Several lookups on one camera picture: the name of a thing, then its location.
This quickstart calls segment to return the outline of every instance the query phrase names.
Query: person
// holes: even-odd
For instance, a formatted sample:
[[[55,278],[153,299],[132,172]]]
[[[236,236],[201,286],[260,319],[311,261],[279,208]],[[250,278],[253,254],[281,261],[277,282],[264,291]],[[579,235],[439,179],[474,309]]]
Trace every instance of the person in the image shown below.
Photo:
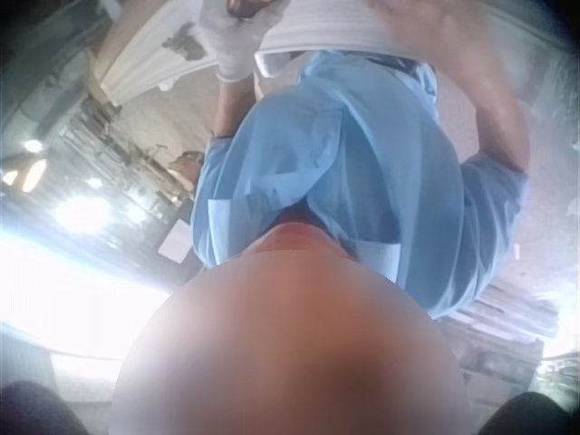
[[[221,81],[193,211],[208,267],[158,310],[117,382],[110,434],[471,433],[433,322],[508,249],[526,126],[474,3],[369,6],[426,63],[322,52],[256,103],[253,19],[206,0]],[[433,65],[478,110],[463,165],[436,122]]]
[[[169,165],[169,170],[178,173],[191,184],[192,189],[198,186],[201,168],[203,168],[204,154],[201,151],[186,151]]]
[[[527,127],[476,0],[367,0],[426,63],[319,53],[298,84],[256,103],[254,55],[287,0],[239,21],[206,1],[217,53],[215,138],[192,214],[206,267],[264,247],[343,251],[432,318],[472,302],[506,254],[527,191]],[[436,71],[477,110],[459,164],[437,123]]]

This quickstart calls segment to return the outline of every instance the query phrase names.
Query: bright light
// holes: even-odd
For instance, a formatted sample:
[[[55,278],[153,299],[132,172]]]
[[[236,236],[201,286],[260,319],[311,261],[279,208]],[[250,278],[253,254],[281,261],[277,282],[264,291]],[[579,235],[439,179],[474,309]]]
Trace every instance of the bright light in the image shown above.
[[[18,177],[18,171],[11,170],[10,172],[6,172],[4,174],[4,176],[2,177],[2,181],[6,183],[8,186],[12,186],[16,181],[16,177]]]
[[[158,289],[108,275],[2,231],[0,264],[0,320],[60,353],[123,359],[168,298]],[[115,374],[114,367],[92,371]]]
[[[141,207],[135,204],[129,204],[127,207],[127,218],[135,224],[140,224],[147,219],[147,213]]]
[[[26,150],[28,152],[33,152],[34,154],[36,154],[44,149],[43,143],[40,142],[39,140],[36,140],[36,139],[27,140],[24,143],[24,147],[26,148]]]
[[[87,184],[95,190],[102,188],[101,179],[87,179]]]
[[[73,198],[56,210],[56,220],[77,234],[96,234],[111,215],[111,205],[104,198]]]
[[[24,185],[22,191],[24,193],[30,193],[34,190],[38,182],[43,177],[44,171],[46,170],[46,160],[38,160],[28,171],[26,179],[24,180]]]

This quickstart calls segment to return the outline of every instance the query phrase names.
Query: wrist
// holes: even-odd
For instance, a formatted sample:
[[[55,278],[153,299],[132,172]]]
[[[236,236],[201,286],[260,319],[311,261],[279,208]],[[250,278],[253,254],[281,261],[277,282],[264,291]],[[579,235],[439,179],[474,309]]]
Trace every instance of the wrist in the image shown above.
[[[217,77],[223,83],[242,82],[254,75],[254,66],[254,56],[235,61],[227,60],[220,62],[218,60]]]

